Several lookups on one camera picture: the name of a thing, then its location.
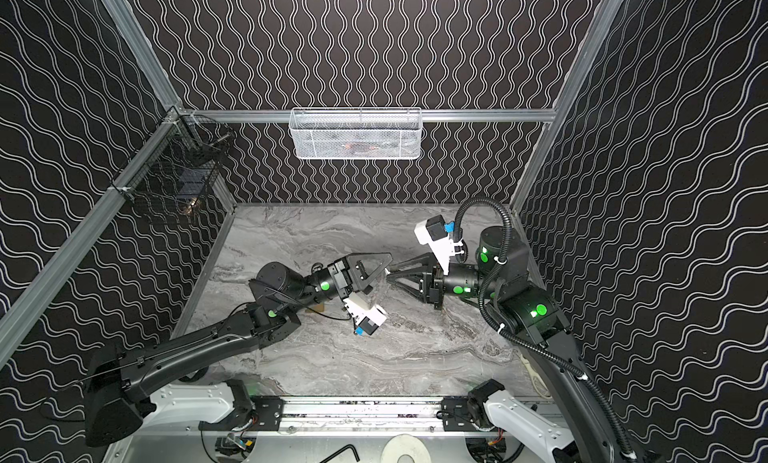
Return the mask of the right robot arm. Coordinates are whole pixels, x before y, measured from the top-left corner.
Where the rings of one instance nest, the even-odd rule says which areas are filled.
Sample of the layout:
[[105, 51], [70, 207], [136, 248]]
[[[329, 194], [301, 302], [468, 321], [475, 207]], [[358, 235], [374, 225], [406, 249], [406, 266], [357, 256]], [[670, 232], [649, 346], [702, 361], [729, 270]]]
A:
[[509, 462], [525, 453], [539, 462], [661, 461], [629, 435], [581, 361], [563, 310], [531, 279], [530, 248], [509, 209], [472, 197], [453, 220], [437, 214], [417, 223], [414, 233], [428, 252], [392, 266], [388, 281], [435, 308], [449, 295], [476, 307], [494, 332], [520, 350], [565, 420], [554, 423], [488, 380], [468, 393], [463, 407], [441, 411], [447, 430], [468, 423], [517, 440]]

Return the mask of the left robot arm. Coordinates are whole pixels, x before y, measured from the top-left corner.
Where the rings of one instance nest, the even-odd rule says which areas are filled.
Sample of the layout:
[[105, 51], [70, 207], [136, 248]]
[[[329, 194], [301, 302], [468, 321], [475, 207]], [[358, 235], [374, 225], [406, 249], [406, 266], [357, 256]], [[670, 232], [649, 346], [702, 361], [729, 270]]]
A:
[[392, 261], [388, 252], [352, 253], [314, 267], [307, 276], [269, 262], [248, 282], [252, 301], [223, 320], [156, 345], [99, 349], [84, 379], [87, 446], [107, 446], [136, 432], [154, 408], [151, 394], [167, 384], [286, 339], [301, 325], [300, 310], [365, 297]]

